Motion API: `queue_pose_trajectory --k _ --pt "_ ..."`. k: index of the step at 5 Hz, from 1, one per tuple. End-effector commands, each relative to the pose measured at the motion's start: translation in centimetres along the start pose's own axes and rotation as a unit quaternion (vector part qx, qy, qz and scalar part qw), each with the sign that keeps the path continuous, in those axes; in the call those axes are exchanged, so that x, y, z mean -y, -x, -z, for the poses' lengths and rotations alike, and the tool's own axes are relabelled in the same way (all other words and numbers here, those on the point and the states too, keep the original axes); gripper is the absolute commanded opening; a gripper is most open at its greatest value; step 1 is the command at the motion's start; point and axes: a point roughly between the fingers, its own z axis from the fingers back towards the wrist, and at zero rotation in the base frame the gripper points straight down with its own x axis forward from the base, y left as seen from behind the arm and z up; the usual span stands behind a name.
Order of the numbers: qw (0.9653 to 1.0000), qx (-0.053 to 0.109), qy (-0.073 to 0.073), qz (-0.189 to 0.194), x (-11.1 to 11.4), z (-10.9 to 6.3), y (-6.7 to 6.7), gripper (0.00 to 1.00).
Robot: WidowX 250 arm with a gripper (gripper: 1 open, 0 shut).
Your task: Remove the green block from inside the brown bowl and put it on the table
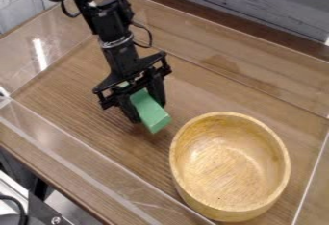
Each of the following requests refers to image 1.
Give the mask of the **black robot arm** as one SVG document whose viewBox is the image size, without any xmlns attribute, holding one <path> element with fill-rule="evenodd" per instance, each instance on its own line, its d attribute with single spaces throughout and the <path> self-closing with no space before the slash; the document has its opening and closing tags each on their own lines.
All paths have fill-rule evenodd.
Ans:
<svg viewBox="0 0 329 225">
<path fill-rule="evenodd" d="M 63 3 L 64 0 L 49 0 Z M 139 123 L 142 118 L 131 96 L 140 90 L 150 93 L 159 105 L 166 104 L 164 77 L 171 73 L 166 61 L 167 53 L 159 51 L 140 57 L 130 28 L 135 25 L 134 12 L 128 0 L 74 0 L 78 13 L 68 13 L 71 18 L 82 17 L 99 45 L 111 72 L 95 86 L 92 92 L 99 97 L 100 106 L 120 108 L 128 120 Z"/>
</svg>

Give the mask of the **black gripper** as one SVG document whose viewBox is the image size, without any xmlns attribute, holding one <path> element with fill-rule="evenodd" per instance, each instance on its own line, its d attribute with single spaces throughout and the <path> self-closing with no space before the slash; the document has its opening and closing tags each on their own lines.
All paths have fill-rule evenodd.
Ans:
<svg viewBox="0 0 329 225">
<path fill-rule="evenodd" d="M 146 88 L 160 107 L 166 106 L 164 77 L 172 72 L 166 60 L 167 53 L 159 51 L 140 58 L 132 34 L 114 41 L 99 37 L 99 45 L 111 73 L 92 92 L 104 110 L 119 105 L 128 120 L 140 123 L 142 118 L 128 95 Z"/>
</svg>

